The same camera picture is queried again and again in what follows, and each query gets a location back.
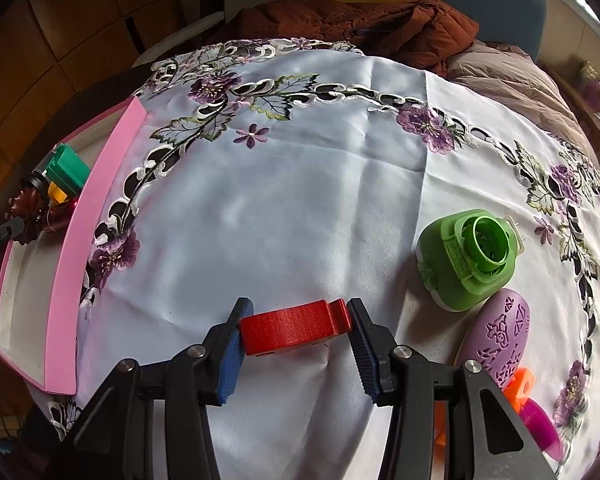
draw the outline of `purple object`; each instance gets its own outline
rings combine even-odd
[[[520,410],[520,418],[538,447],[555,461],[560,462],[564,455],[562,442],[544,410],[534,400],[527,399]]]
[[[460,345],[456,364],[477,360],[500,389],[516,373],[529,335],[529,306],[510,288],[491,296]]]

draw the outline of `metal screw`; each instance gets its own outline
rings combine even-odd
[[[464,367],[469,370],[472,374],[477,374],[480,370],[482,370],[482,365],[473,359],[469,359],[464,362]]]
[[[189,357],[202,357],[204,354],[206,354],[206,348],[203,347],[202,345],[192,345],[189,348],[187,348],[187,355]]]
[[[413,355],[413,351],[411,351],[411,348],[409,348],[408,346],[400,345],[394,348],[394,354],[396,357],[408,359]]]
[[[122,359],[116,366],[120,372],[130,372],[134,369],[135,363],[133,359]]]

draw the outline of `blue gripper pad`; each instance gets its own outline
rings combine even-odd
[[[240,318],[253,316],[253,303],[246,300],[246,304],[240,314]],[[218,389],[216,395],[218,400],[224,404],[229,396],[235,391],[235,385],[238,382],[238,374],[244,360],[244,348],[240,339],[240,330],[238,323],[235,324],[234,332],[231,335],[229,344],[220,361],[220,373],[218,377]]]
[[[353,330],[348,333],[353,357],[356,360],[360,380],[365,393],[371,397],[374,403],[380,394],[380,381],[378,379],[378,362],[371,350],[371,345],[361,330],[360,316],[356,310],[347,303],[347,310],[353,322]]]

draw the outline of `green circular opening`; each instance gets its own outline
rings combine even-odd
[[[492,272],[507,259],[509,243],[507,233],[493,218],[475,218],[464,231],[465,247],[478,270]]]

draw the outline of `embroidered tablecloth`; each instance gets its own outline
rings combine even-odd
[[[414,247],[435,219],[484,208],[525,237],[510,288],[530,306],[532,398],[577,480],[600,449],[600,174],[501,104],[348,43],[234,41],[158,62],[85,275],[78,393],[47,402],[63,434],[113,366],[170,359],[223,322],[363,298],[398,343],[451,362],[475,312],[438,308]],[[390,408],[365,396],[346,337],[246,358],[208,410],[223,480],[375,478]],[[164,473],[156,418],[157,479]],[[440,460],[434,477],[442,478]]]

